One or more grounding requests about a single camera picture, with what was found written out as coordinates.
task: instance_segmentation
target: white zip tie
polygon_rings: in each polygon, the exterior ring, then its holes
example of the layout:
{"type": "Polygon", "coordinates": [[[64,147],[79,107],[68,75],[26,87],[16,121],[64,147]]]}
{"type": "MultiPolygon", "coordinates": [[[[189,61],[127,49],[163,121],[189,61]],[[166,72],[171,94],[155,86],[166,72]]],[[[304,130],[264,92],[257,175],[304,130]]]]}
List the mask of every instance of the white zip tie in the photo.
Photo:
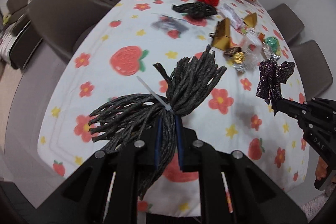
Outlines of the white zip tie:
{"type": "Polygon", "coordinates": [[[170,104],[166,104],[139,76],[137,76],[141,84],[165,107],[167,111],[170,111],[174,114],[174,111],[171,108],[170,104]]]}

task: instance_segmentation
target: screw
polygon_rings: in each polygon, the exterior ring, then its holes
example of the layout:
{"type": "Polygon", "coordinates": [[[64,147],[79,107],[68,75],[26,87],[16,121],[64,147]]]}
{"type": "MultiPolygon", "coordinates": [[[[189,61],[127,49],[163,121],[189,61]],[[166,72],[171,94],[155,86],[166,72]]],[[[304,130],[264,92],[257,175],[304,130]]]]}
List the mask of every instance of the screw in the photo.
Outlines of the screw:
{"type": "Polygon", "coordinates": [[[137,148],[141,148],[145,145],[145,142],[143,140],[137,140],[134,142],[134,146],[137,148]]]}
{"type": "Polygon", "coordinates": [[[239,150],[235,150],[235,151],[233,151],[232,152],[232,156],[235,158],[235,159],[241,159],[243,156],[244,156],[244,154],[243,154],[243,152],[241,152],[241,151],[239,151],[239,150]]]}
{"type": "Polygon", "coordinates": [[[193,141],[193,146],[194,146],[194,147],[197,147],[197,148],[200,148],[200,147],[203,146],[203,142],[200,141],[200,140],[194,140],[194,141],[193,141]]]}
{"type": "Polygon", "coordinates": [[[94,157],[96,159],[102,159],[105,157],[105,152],[103,150],[98,150],[97,152],[95,152],[94,157]]]}

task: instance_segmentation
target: purple sequined bow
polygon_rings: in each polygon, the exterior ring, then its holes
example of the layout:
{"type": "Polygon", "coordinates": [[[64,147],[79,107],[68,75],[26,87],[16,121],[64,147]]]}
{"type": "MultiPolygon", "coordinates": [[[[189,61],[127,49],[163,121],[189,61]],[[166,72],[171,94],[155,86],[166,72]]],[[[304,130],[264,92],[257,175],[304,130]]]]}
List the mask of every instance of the purple sequined bow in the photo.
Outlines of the purple sequined bow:
{"type": "Polygon", "coordinates": [[[280,84],[287,82],[293,74],[294,68],[294,62],[286,61],[278,65],[273,58],[262,61],[259,66],[260,82],[256,95],[264,99],[268,105],[271,102],[273,106],[278,100],[282,99],[280,84]]]}

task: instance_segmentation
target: white floral tablecloth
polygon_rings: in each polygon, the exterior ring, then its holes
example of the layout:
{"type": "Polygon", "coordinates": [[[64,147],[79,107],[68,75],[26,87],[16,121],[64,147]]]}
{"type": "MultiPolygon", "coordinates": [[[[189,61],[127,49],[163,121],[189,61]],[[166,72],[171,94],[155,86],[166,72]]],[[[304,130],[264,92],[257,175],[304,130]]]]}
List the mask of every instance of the white floral tablecloth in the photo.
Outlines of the white floral tablecloth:
{"type": "MultiPolygon", "coordinates": [[[[168,74],[179,59],[198,56],[211,43],[221,16],[200,21],[190,20],[171,9],[195,0],[121,0],[97,24],[79,47],[51,97],[41,126],[38,153],[55,172],[70,176],[106,141],[93,143],[89,113],[112,97],[147,93],[139,83],[139,75],[155,92],[164,95],[167,84],[152,64],[160,62],[168,74]],[[188,28],[178,35],[152,27],[160,15],[181,19],[188,28]]],[[[262,6],[242,0],[221,0],[244,18],[257,12],[256,29],[266,37],[279,38],[283,61],[294,61],[278,28],[262,6]]],[[[233,43],[240,34],[231,29],[233,43]]],[[[256,97],[259,70],[238,75],[232,63],[216,48],[216,62],[228,67],[208,98],[190,115],[183,118],[185,127],[196,131],[198,138],[231,152],[239,149],[248,155],[281,188],[289,191],[301,184],[307,172],[309,148],[302,139],[296,120],[283,113],[275,117],[264,100],[256,97]]],[[[305,100],[298,70],[285,85],[283,97],[305,100]]],[[[183,174],[174,157],[164,175],[148,190],[140,211],[155,214],[199,216],[199,182],[197,173],[183,174]]]]}

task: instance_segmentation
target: black rope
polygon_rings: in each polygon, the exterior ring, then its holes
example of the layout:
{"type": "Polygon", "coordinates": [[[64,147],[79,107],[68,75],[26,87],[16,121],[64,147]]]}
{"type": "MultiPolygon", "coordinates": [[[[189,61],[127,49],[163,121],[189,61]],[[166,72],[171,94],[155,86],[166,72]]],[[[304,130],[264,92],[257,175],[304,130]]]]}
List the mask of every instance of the black rope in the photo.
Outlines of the black rope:
{"type": "Polygon", "coordinates": [[[123,149],[129,143],[138,140],[142,132],[154,126],[156,117],[162,116],[162,144],[159,169],[154,173],[141,173],[138,194],[143,198],[148,188],[162,175],[172,160],[176,147],[175,117],[186,116],[204,101],[218,84],[226,67],[218,68],[215,63],[215,52],[210,53],[210,45],[199,59],[195,56],[182,58],[170,77],[160,63],[153,66],[167,81],[166,97],[161,99],[169,103],[174,112],[166,111],[165,107],[152,94],[131,94],[118,97],[93,111],[95,116],[89,125],[99,123],[91,128],[91,134],[100,132],[93,137],[94,142],[109,140],[102,150],[112,153],[123,149]]]}

